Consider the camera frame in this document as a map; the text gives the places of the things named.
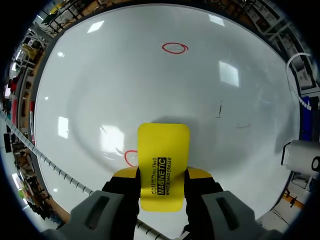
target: red circle drawing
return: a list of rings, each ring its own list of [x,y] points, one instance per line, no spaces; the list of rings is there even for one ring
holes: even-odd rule
[[[124,160],[125,160],[125,162],[130,166],[130,167],[134,167],[129,161],[128,161],[128,159],[127,159],[127,154],[128,153],[138,153],[138,151],[136,151],[136,150],[128,150],[128,151],[126,151],[125,153],[124,153]]]
[[[183,54],[186,50],[189,50],[186,45],[179,42],[168,42],[163,44],[162,49],[170,54]]]

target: white cylindrical device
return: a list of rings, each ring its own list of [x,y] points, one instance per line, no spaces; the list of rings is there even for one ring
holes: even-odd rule
[[[283,147],[281,165],[291,171],[316,176],[320,172],[320,142],[293,140]]]

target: black marker mark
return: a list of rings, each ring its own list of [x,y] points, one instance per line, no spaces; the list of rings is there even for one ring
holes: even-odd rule
[[[222,109],[222,101],[223,101],[223,100],[221,100],[220,109],[219,109],[219,116],[216,116],[215,119],[219,119],[219,118],[220,118],[221,109]]]
[[[236,129],[244,129],[244,128],[250,128],[250,123],[248,124],[248,126],[239,126],[239,123],[236,127]]]

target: white cable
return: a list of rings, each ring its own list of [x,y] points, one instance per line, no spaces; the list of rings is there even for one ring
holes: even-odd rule
[[[69,184],[73,185],[75,188],[83,192],[84,194],[91,195],[94,191],[90,188],[86,187],[85,185],[78,182],[72,176],[61,170],[57,165],[55,165],[52,161],[50,161],[41,151],[39,151],[36,146],[32,144],[24,135],[23,133],[12,123],[12,121],[7,118],[6,114],[3,111],[0,111],[1,119],[6,123],[6,125],[11,129],[11,131],[20,139],[20,141],[36,155],[36,157],[42,160],[45,164],[49,166],[56,174],[62,177],[64,180],[68,181]],[[162,235],[157,230],[153,229],[152,227],[148,226],[141,220],[137,220],[136,223],[137,229],[145,231],[146,235],[152,237],[153,240],[170,240],[166,236]]]
[[[294,95],[295,95],[296,98],[299,100],[299,102],[301,103],[301,105],[304,106],[304,107],[305,107],[306,109],[308,109],[309,111],[311,111],[312,109],[311,109],[311,106],[309,105],[309,103],[306,104],[306,103],[302,100],[302,98],[298,95],[297,91],[295,90],[294,86],[292,85],[292,83],[291,83],[290,80],[289,80],[289,66],[290,66],[291,62],[292,62],[296,57],[298,57],[298,56],[307,56],[307,57],[310,57],[311,54],[305,53],[305,52],[298,52],[298,53],[296,53],[295,55],[293,55],[293,56],[289,59],[289,61],[287,62],[286,66],[285,66],[286,79],[287,79],[287,81],[288,81],[288,83],[289,83],[289,86],[290,86],[291,90],[293,91]]]
[[[64,180],[68,181],[71,185],[74,185],[78,190],[82,191],[84,194],[91,195],[94,191],[85,185],[78,182],[72,176],[61,170],[58,166],[56,166],[52,161],[50,161],[41,151],[39,151],[24,135],[19,129],[11,122],[9,118],[5,115],[3,111],[0,112],[0,117],[3,121],[5,121],[6,125],[11,129],[11,131],[20,139],[20,141],[28,148],[31,152],[33,152],[39,160],[42,160],[45,164],[49,166],[56,174],[60,177],[64,178]]]
[[[29,60],[30,60],[30,52],[29,52],[29,50],[26,49],[26,48],[21,48],[21,49],[22,49],[22,51],[26,51],[26,53],[28,54],[28,60],[25,61],[25,62],[26,62],[25,65],[22,65],[22,66],[21,66],[21,67],[26,67],[26,66],[28,65]]]

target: yellow eraser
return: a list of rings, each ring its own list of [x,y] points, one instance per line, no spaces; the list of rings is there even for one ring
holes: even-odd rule
[[[190,131],[175,123],[143,123],[138,129],[141,207],[177,212],[184,200]]]

